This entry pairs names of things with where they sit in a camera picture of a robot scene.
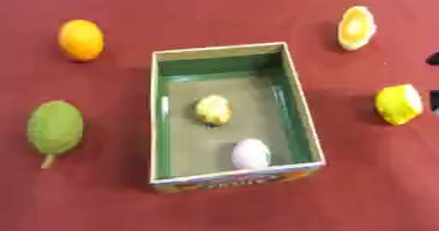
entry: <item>green fruit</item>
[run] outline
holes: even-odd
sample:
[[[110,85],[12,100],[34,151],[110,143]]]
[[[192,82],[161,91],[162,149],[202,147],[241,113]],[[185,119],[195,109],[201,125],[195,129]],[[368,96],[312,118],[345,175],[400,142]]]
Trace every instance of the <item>green fruit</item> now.
[[[64,101],[42,104],[27,122],[27,139],[46,156],[41,168],[48,168],[57,155],[74,148],[82,138],[80,111]]]

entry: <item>yellow ball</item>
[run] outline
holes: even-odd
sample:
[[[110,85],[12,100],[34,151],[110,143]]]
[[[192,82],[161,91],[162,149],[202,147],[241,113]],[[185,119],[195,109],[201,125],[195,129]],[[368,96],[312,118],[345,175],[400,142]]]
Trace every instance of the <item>yellow ball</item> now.
[[[104,49],[104,34],[95,23],[73,20],[61,27],[58,43],[70,58],[87,62],[98,57]]]
[[[202,98],[196,105],[197,117],[209,125],[223,125],[231,118],[230,103],[220,95]]]
[[[422,114],[422,101],[416,89],[410,85],[389,86],[375,97],[378,113],[389,123],[401,125]]]

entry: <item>lemon wedge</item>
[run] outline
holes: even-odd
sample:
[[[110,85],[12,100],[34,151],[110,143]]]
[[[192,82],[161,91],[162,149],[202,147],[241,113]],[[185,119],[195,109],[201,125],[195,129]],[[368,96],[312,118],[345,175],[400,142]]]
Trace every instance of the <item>lemon wedge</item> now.
[[[338,24],[338,42],[348,51],[354,51],[368,44],[376,33],[372,13],[364,6],[349,8]]]
[[[202,98],[197,103],[195,111],[198,118],[208,125],[223,125],[231,118],[230,103],[220,95]]]
[[[389,86],[375,97],[378,113],[393,125],[402,125],[422,114],[422,101],[410,84]]]

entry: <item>cardboard box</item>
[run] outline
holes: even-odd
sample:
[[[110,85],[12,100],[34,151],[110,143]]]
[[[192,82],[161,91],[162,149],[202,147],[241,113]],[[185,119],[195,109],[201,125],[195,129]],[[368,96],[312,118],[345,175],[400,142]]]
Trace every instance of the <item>cardboard box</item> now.
[[[223,126],[208,127],[194,114],[194,103],[210,94],[231,103]],[[325,164],[282,42],[153,53],[151,129],[150,182],[160,192],[290,181]],[[269,146],[269,167],[233,167],[233,146],[245,138]]]

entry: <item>red table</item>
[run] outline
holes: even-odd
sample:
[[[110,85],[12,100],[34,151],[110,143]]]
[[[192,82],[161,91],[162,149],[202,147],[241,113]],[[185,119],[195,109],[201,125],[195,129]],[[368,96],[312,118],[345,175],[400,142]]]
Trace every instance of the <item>red table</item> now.
[[[0,226],[17,231],[439,230],[439,0],[0,0]],[[358,52],[335,43],[345,9],[366,5],[378,33]],[[106,50],[69,63],[56,33],[97,22]],[[286,41],[328,166],[287,184],[156,195],[147,188],[154,50]],[[384,85],[412,83],[425,114],[404,126],[372,109]],[[47,100],[83,112],[83,144],[53,169],[25,140]]]

